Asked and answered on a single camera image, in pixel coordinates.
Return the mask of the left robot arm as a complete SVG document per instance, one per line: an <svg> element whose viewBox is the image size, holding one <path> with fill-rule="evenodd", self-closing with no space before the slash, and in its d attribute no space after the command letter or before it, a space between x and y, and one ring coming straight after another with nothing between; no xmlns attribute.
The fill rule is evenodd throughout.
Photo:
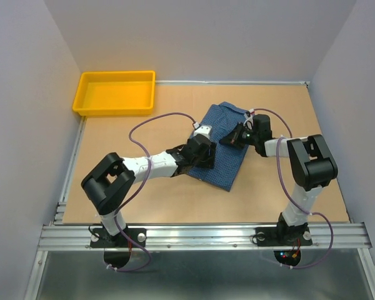
<svg viewBox="0 0 375 300"><path fill-rule="evenodd" d="M185 175L195 167L212 169L215 156L216 143L203 134L151 157L107 154L81 182L101 218L106 230L105 239L112 246L120 246L126 241L126 222L120 207L133 184Z"/></svg>

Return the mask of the blue plaid long sleeve shirt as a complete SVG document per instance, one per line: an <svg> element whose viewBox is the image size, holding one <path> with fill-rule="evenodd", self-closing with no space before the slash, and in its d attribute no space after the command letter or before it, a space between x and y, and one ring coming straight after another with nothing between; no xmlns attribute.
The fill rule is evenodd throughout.
<svg viewBox="0 0 375 300"><path fill-rule="evenodd" d="M244 109L236 107L229 102L211 105L201 124L212 127L210 140L217 144L214 167L212 169L194 167L189 171L189 176L227 192L231 190L248 147L236 149L235 147L220 144L219 141L228 135L238 123L244 121L245 112Z"/></svg>

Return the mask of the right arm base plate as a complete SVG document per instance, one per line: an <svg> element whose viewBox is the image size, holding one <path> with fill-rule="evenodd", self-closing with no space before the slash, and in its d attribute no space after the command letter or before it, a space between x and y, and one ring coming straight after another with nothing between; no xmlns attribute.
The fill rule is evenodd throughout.
<svg viewBox="0 0 375 300"><path fill-rule="evenodd" d="M256 227L254 229L255 243L259 247L293 247L300 242L301 246L312 246L313 240L309 228L288 228L286 231L276 226Z"/></svg>

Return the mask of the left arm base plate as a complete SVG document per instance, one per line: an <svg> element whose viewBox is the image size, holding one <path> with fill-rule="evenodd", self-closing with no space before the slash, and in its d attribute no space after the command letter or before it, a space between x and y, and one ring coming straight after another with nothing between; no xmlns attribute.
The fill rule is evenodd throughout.
<svg viewBox="0 0 375 300"><path fill-rule="evenodd" d="M91 234L90 247L93 249L105 248L128 248L132 249L136 246L128 241L122 234L111 236L103 227L89 229ZM142 227L127 227L125 230L127 236L138 245L144 247L146 245L146 229Z"/></svg>

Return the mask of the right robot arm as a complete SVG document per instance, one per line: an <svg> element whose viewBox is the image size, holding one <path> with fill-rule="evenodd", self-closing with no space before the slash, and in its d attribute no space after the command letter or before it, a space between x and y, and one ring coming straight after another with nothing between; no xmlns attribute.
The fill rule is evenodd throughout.
<svg viewBox="0 0 375 300"><path fill-rule="evenodd" d="M336 179L338 167L320 134L299 137L273 137L271 119L266 114L248 112L220 144L243 149L254 146L262 157L288 158L294 189L286 196L289 204L275 226L258 227L254 235L258 246L290 246L295 242L310 245L308 217L315 215L313 205L322 190Z"/></svg>

